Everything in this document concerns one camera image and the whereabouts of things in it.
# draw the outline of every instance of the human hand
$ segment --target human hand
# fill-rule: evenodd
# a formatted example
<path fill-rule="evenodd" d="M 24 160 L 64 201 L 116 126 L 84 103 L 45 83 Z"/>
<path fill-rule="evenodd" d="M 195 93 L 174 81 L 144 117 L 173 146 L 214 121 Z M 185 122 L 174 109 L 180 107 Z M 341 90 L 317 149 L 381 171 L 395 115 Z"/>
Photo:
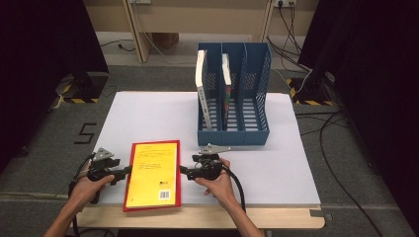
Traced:
<path fill-rule="evenodd" d="M 101 192 L 105 185 L 114 178 L 114 175 L 109 175 L 96 182 L 90 181 L 87 177 L 80 178 L 71 193 L 68 203 L 73 204 L 78 212 L 81 211 L 87 203 L 95 198 L 96 192 Z"/>
<path fill-rule="evenodd" d="M 224 166 L 230 168 L 230 162 L 228 160 L 223 158 L 220 158 L 220 160 Z M 215 198 L 218 199 L 219 204 L 223 208 L 229 208 L 233 204 L 238 204 L 234 197 L 230 176 L 225 170 L 222 170 L 219 177 L 213 181 L 207 180 L 205 178 L 195 178 L 195 182 L 199 185 L 207 187 L 205 195 L 207 196 L 212 194 Z"/>

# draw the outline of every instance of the black stand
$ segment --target black stand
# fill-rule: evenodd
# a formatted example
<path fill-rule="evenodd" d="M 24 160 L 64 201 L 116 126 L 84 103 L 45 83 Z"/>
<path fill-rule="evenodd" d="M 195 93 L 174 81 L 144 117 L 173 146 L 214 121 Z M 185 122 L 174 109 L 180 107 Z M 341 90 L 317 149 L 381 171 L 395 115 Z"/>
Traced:
<path fill-rule="evenodd" d="M 332 101 L 324 83 L 316 85 L 315 89 L 303 85 L 304 78 L 291 78 L 289 86 L 292 88 L 291 97 L 295 104 L 312 106 L 331 106 Z"/>
<path fill-rule="evenodd" d="M 62 96 L 67 103 L 97 103 L 108 81 L 108 76 L 74 77 Z"/>

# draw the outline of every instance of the white tabletop surface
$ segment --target white tabletop surface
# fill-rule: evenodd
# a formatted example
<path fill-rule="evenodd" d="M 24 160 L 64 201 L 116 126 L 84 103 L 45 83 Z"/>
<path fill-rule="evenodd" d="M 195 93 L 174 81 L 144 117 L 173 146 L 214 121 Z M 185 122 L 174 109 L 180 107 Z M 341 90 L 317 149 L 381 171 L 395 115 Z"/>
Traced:
<path fill-rule="evenodd" d="M 243 187 L 248 205 L 320 204 L 304 153 L 289 95 L 268 93 L 266 115 L 270 134 L 264 146 L 233 146 L 220 156 Z M 103 147 L 129 165 L 136 142 L 179 139 L 181 165 L 193 168 L 198 154 L 198 97 L 196 92 L 118 92 L 94 151 Z M 214 204 L 205 187 L 182 175 L 182 204 Z M 107 187 L 101 204 L 124 202 L 126 180 Z M 239 192 L 235 188 L 237 199 Z"/>

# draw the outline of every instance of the book spine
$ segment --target book spine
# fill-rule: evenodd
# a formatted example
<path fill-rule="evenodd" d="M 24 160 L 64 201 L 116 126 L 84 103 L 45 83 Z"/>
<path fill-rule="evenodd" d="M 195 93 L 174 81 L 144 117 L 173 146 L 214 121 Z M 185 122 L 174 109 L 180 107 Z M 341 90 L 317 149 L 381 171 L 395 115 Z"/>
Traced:
<path fill-rule="evenodd" d="M 210 124 L 210 111 L 207 105 L 206 93 L 204 91 L 204 87 L 198 87 L 198 96 L 200 98 L 201 107 L 203 108 L 203 115 L 206 121 L 206 126 L 208 130 L 212 130 L 212 126 Z"/>

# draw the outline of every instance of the white book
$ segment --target white book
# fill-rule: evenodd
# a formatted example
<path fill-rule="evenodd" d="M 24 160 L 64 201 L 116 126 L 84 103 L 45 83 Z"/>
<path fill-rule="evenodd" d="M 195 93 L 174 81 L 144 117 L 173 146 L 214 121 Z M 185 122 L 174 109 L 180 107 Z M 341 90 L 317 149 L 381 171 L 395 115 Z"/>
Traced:
<path fill-rule="evenodd" d="M 197 70 L 195 73 L 195 84 L 197 85 L 198 96 L 200 98 L 201 107 L 203 108 L 203 115 L 206 121 L 207 129 L 212 130 L 212 126 L 210 124 L 210 111 L 207 104 L 203 80 L 207 80 L 207 51 L 199 50 L 197 59 Z"/>
<path fill-rule="evenodd" d="M 227 130 L 228 126 L 228 110 L 230 108 L 230 95 L 231 95 L 231 77 L 230 77 L 230 64 L 228 54 L 222 54 L 222 74 L 224 76 L 224 97 L 222 105 L 222 129 Z"/>

